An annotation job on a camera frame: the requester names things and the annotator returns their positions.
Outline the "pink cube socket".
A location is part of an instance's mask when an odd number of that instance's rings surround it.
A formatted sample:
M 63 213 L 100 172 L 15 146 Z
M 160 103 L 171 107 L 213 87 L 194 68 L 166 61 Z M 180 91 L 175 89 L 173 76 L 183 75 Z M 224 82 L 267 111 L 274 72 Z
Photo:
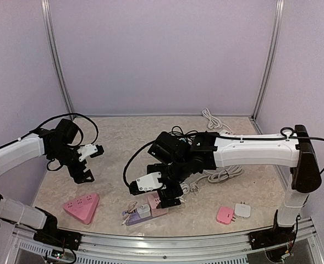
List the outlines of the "pink cube socket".
M 159 217 L 168 213 L 167 208 L 158 208 L 158 205 L 160 204 L 160 197 L 157 192 L 147 193 L 147 201 L 151 209 L 152 217 Z

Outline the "small white charger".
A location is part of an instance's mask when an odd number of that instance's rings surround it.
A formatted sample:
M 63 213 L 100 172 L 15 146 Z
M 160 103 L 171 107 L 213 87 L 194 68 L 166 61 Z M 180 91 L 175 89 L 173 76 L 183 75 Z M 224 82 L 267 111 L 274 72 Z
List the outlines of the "small white charger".
M 151 209 L 149 204 L 143 204 L 137 208 L 137 213 L 140 219 L 146 219 L 151 217 Z

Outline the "pink triangular power strip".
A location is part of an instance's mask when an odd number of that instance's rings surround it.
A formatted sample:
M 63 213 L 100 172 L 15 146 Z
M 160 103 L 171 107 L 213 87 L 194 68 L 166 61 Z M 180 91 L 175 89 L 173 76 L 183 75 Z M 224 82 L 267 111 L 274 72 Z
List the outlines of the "pink triangular power strip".
M 88 225 L 93 219 L 99 201 L 99 195 L 93 192 L 64 203 L 62 208 L 68 215 Z

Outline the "purple power strip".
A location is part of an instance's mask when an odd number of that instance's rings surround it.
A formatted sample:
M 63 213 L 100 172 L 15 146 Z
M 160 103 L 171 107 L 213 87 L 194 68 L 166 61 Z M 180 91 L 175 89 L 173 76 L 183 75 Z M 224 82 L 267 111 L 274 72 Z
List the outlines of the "purple power strip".
M 152 216 L 141 218 L 140 215 L 137 213 L 137 211 L 134 211 L 131 214 L 130 218 L 126 221 L 125 225 L 126 226 L 133 226 L 133 225 L 136 225 L 136 224 L 140 224 L 142 222 L 149 221 L 151 219 L 153 219 Z

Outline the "pink square plug adapter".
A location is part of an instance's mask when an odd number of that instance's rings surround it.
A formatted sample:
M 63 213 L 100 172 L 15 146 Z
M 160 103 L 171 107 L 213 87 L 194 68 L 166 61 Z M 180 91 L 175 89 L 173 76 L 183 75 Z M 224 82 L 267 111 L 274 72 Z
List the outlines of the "pink square plug adapter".
M 216 221 L 225 225 L 235 221 L 234 210 L 230 207 L 221 206 L 216 215 Z

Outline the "white square charger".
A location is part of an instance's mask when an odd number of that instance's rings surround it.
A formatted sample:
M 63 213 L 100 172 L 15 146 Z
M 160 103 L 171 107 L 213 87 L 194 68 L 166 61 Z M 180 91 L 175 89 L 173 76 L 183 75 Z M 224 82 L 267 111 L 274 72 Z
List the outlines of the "white square charger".
M 251 206 L 244 202 L 236 203 L 234 206 L 234 215 L 238 218 L 250 218 Z

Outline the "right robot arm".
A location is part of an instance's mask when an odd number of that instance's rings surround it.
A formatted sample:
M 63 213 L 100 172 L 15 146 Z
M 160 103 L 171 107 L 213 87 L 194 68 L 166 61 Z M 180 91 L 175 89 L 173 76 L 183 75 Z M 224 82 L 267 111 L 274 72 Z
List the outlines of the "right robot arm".
M 194 132 L 173 135 L 162 132 L 152 143 L 148 153 L 160 163 L 153 172 L 139 178 L 138 190 L 158 191 L 161 206 L 179 205 L 181 183 L 189 176 L 205 170 L 229 166 L 276 165 L 289 167 L 292 175 L 284 201 L 274 217 L 267 240 L 279 244 L 296 223 L 310 193 L 322 183 L 321 172 L 312 138 L 303 125 L 283 128 L 272 135 L 229 135 Z

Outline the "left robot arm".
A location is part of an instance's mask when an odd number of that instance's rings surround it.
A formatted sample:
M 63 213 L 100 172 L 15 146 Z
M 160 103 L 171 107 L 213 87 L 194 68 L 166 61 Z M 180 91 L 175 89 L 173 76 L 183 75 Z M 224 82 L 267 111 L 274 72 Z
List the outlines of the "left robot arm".
M 23 137 L 0 147 L 0 176 L 13 168 L 41 156 L 50 162 L 58 161 L 67 167 L 69 175 L 77 184 L 89 183 L 94 177 L 86 167 L 87 158 L 104 153 L 103 147 L 94 142 L 73 145 L 82 130 L 71 120 L 62 119 L 54 129 L 38 127 Z M 0 219 L 40 230 L 43 238 L 56 245 L 63 239 L 62 231 L 52 223 L 56 218 L 48 212 L 27 206 L 19 201 L 6 199 L 0 194 Z

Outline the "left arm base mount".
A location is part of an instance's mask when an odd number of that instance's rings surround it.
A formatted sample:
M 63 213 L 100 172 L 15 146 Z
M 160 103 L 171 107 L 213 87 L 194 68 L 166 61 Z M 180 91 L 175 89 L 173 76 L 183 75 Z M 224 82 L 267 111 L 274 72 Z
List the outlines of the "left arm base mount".
M 62 249 L 78 250 L 82 234 L 68 230 L 57 229 L 53 234 L 38 230 L 34 234 L 34 241 Z

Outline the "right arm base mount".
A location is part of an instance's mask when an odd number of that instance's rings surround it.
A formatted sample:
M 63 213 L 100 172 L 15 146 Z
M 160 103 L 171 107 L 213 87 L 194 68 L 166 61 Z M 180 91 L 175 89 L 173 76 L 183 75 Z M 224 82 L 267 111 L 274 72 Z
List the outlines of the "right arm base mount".
M 279 227 L 274 225 L 271 228 L 250 232 L 250 246 L 252 250 L 263 249 L 293 241 L 295 237 L 294 227 Z

